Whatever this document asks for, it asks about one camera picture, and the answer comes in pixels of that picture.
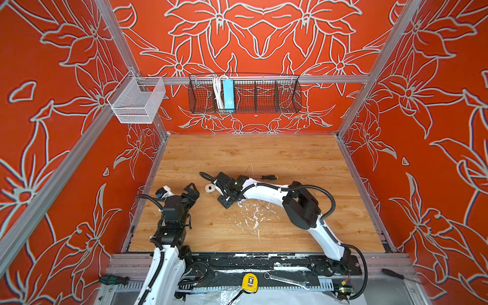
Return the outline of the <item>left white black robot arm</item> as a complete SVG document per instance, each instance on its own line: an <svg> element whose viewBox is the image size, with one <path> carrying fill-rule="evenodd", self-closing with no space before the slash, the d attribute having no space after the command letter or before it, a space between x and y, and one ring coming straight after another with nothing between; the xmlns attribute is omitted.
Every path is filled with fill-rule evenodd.
<svg viewBox="0 0 488 305"><path fill-rule="evenodd" d="M137 195L154 203L161 213L155 234L150 242L155 246L150 269L136 304L179 304L175 297L179 283L186 270L186 256L191 253L184 245L186 230L191 228L189 210L200 197L200 192L193 183L184 188L180 195L174 195L165 186L152 197L147 194Z"/></svg>

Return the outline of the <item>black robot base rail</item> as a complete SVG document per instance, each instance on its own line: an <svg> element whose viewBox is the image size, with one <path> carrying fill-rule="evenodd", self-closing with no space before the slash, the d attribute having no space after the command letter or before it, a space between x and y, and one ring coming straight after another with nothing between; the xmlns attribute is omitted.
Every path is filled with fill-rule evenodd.
<svg viewBox="0 0 488 305"><path fill-rule="evenodd" d="M191 256L178 291L238 288L247 273L257 276L260 288L300 289L296 285L265 279L264 274L269 273L293 281L307 281L307 286L314 291L326 291L326 279L332 280L335 288L340 287L343 280L346 287L358 288L362 281L352 283L351 279L363 276L361 260L355 255L342 266L319 253L197 252Z"/></svg>

